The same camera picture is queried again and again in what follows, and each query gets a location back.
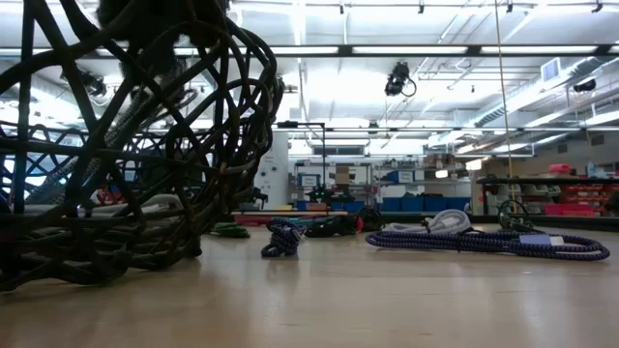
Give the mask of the dark woven wire basket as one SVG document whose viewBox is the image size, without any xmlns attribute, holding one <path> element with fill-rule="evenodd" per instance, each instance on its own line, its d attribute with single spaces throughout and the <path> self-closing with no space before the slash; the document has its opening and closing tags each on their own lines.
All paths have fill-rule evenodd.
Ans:
<svg viewBox="0 0 619 348">
<path fill-rule="evenodd" d="M 24 0 L 18 91 L 0 121 L 0 292 L 40 279 L 99 285 L 200 254 L 204 232 L 253 191 L 283 97 L 273 49 L 226 14 L 155 39 L 135 61 L 113 39 L 145 0 L 105 28 L 59 0 L 76 42 L 45 0 Z M 141 59 L 167 36 L 170 72 Z"/>
</svg>

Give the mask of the white pillar cabinet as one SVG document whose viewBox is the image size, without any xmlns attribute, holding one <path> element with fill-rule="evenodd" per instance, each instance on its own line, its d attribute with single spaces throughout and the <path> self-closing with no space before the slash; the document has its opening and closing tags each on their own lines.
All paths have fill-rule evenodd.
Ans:
<svg viewBox="0 0 619 348">
<path fill-rule="evenodd" d="M 288 133 L 274 132 L 272 146 L 262 156 L 253 184 L 268 196 L 263 210 L 275 210 L 288 200 Z"/>
</svg>

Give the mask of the black boom stand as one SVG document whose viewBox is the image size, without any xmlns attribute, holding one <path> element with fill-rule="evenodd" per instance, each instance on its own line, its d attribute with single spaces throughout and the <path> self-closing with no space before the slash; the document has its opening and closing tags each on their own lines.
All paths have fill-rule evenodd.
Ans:
<svg viewBox="0 0 619 348">
<path fill-rule="evenodd" d="M 326 179 L 327 179 L 327 172 L 326 172 L 326 126 L 324 122 L 297 122 L 297 121 L 282 121 L 282 122 L 276 122 L 276 126 L 278 130 L 294 130 L 294 129 L 298 129 L 298 128 L 306 128 L 308 131 L 310 132 L 314 132 L 315 128 L 320 128 L 321 129 L 321 135 L 320 135 L 320 141 L 322 143 L 322 147 L 321 147 L 321 168 L 322 168 L 322 175 L 321 175 L 321 186 L 323 188 L 326 188 Z"/>
</svg>

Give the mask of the red storage bin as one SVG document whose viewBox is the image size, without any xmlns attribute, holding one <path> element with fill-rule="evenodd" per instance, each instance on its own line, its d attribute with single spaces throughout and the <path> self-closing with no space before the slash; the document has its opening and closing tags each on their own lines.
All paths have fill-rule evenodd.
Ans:
<svg viewBox="0 0 619 348">
<path fill-rule="evenodd" d="M 549 203 L 544 205 L 547 216 L 598 217 L 601 210 L 589 204 Z"/>
</svg>

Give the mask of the black table frame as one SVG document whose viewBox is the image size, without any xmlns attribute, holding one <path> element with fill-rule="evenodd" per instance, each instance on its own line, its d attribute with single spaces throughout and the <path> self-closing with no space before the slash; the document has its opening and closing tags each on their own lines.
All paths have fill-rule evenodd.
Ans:
<svg viewBox="0 0 619 348">
<path fill-rule="evenodd" d="M 539 226 L 619 233 L 619 217 L 532 216 Z"/>
</svg>

